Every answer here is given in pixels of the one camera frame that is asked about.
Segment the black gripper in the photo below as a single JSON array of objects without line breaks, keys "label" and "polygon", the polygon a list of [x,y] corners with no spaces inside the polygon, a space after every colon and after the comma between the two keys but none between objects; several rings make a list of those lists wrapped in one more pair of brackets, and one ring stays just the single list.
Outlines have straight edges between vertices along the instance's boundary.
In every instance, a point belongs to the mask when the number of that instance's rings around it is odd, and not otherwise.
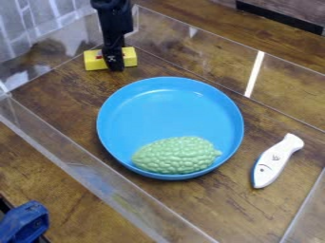
[{"label": "black gripper", "polygon": [[112,71],[125,69],[122,44],[125,35],[134,31],[132,0],[90,0],[98,12],[105,46],[102,54]]}]

